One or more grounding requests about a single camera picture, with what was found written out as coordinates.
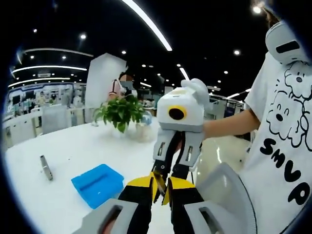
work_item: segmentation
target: ceiling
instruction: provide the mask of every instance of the ceiling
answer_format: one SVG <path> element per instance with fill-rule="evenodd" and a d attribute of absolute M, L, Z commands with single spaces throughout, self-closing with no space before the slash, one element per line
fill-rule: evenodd
<path fill-rule="evenodd" d="M 206 85 L 220 88 L 214 91 L 217 95 L 228 97 L 251 87 L 266 53 L 267 26 L 265 16 L 252 11 L 250 0 L 135 2 L 157 25 L 172 51 L 166 50 L 147 24 L 122 0 L 75 3 L 59 0 L 39 12 L 33 23 L 37 31 L 29 32 L 21 40 L 11 70 L 43 65 L 88 69 L 93 58 L 110 53 L 128 62 L 135 79 L 150 85 L 157 84 L 158 74 L 169 80 L 166 85 L 179 85 L 184 79 L 177 67 L 181 64 L 189 78 L 199 78 Z M 84 40 L 80 38 L 82 34 L 86 35 Z M 36 48 L 84 54 L 55 50 L 27 52 Z M 235 55 L 234 50 L 239 50 L 240 55 Z M 60 67 L 27 69 L 14 71 L 11 84 L 38 78 L 39 73 L 70 78 L 71 82 L 86 82 L 88 74 Z M 245 96 L 241 94 L 235 99 L 242 100 Z"/>

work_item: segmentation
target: white pillar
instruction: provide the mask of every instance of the white pillar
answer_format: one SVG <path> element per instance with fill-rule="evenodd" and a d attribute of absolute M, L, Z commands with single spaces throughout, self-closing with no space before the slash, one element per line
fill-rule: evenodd
<path fill-rule="evenodd" d="M 118 79 L 125 70 L 125 60 L 107 53 L 92 60 L 88 72 L 85 106 L 97 108 L 105 102 L 112 81 Z"/>

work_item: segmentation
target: yellow ring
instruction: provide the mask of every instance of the yellow ring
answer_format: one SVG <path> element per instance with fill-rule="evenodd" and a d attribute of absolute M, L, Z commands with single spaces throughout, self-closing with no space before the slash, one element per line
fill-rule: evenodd
<path fill-rule="evenodd" d="M 182 119 L 180 119 L 180 120 L 183 120 L 183 119 L 186 118 L 187 111 L 186 111 L 186 109 L 183 106 L 178 106 L 178 105 L 169 106 L 169 108 L 168 108 L 168 115 L 169 115 L 170 110 L 172 110 L 172 109 L 178 109 L 178 110 L 182 111 L 182 113 L 184 114 L 184 117 Z"/>

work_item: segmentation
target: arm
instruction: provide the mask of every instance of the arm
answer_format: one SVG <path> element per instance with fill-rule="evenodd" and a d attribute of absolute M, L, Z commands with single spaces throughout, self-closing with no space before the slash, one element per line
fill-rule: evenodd
<path fill-rule="evenodd" d="M 120 86 L 119 83 L 116 80 L 114 80 L 108 93 L 108 101 L 119 97 L 119 95 L 120 95 Z"/>
<path fill-rule="evenodd" d="M 243 135 L 260 126 L 260 121 L 252 110 L 245 110 L 231 117 L 206 121 L 204 124 L 205 139 Z"/>
<path fill-rule="evenodd" d="M 267 79 L 272 76 L 272 70 L 268 69 L 268 65 L 278 67 L 279 64 L 275 63 L 277 62 L 274 58 L 267 54 L 245 100 L 249 109 L 231 117 L 205 122 L 205 139 L 243 135 L 259 128 L 267 102 Z"/>

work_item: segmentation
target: floor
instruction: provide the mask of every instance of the floor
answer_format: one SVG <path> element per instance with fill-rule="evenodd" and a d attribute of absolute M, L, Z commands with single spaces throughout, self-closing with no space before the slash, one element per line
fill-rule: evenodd
<path fill-rule="evenodd" d="M 196 184 L 207 178 L 221 162 L 226 162 L 239 172 L 248 155 L 250 142 L 234 136 L 207 139 L 202 145 L 202 156 L 198 164 Z"/>

